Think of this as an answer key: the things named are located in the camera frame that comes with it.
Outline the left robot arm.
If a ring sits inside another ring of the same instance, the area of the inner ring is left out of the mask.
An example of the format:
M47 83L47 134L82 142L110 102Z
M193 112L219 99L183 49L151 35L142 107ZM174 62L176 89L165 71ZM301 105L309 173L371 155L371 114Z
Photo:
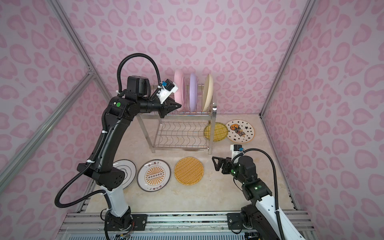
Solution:
M161 82L151 92L149 79L130 76L127 88L119 89L102 113L102 132L89 159L79 164L80 175L93 179L100 190L90 194L103 194L108 208L104 217L104 230L130 231L134 228L131 209L124 200L122 183L125 173L113 166L120 142L134 118L140 113L157 112L161 118L181 108L170 96L178 86L171 80Z

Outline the white star cartoon plate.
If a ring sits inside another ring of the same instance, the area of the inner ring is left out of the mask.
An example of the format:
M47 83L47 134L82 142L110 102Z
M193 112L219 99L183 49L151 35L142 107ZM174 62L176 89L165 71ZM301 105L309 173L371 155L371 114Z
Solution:
M249 143L255 137L255 128L245 120L231 120L225 124L227 138L237 144Z

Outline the purple plate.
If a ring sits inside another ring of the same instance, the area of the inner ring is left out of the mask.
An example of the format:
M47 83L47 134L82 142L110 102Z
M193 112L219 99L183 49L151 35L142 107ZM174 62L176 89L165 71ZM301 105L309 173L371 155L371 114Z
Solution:
M197 110L198 79L195 73L190 75L190 111Z

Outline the cream beige plate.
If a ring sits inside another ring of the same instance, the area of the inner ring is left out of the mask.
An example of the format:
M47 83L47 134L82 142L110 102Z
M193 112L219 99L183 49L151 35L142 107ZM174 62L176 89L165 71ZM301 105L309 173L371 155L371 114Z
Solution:
M202 111L208 112L213 99L214 93L214 78L211 74L208 74L204 84L203 95L202 95Z

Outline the pink plate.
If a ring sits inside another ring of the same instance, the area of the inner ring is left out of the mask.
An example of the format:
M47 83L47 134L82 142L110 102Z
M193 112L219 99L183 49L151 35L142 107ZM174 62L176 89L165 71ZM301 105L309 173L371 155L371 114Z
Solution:
M184 108L186 101L186 84L185 76L182 70L175 70L174 83L178 87L178 90L174 93L175 101L178 104L181 104L182 108Z

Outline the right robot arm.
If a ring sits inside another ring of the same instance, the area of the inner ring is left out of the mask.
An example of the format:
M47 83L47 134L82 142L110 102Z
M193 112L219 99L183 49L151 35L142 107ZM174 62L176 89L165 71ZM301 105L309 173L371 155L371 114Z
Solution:
M288 219L278 204L278 199L258 177L256 165L249 156L242 156L236 163L231 158L212 157L215 170L233 176L242 184L242 193L251 204L240 213L227 214L228 228L234 234L244 229L257 231L264 240L303 240L303 235Z

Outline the green yellow woven plate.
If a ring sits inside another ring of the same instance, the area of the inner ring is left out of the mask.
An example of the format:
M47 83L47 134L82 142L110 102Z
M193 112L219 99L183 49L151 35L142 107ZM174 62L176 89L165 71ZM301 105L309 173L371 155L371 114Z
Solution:
M206 138L207 140L210 140L210 136L211 136L211 124L208 124L205 128L204 128L204 132L203 132L203 136L204 138ZM214 142L219 142L219 141L222 141L224 140L227 136L228 136L228 128L226 127L226 125L224 125L223 123L215 123L215 129L214 129Z

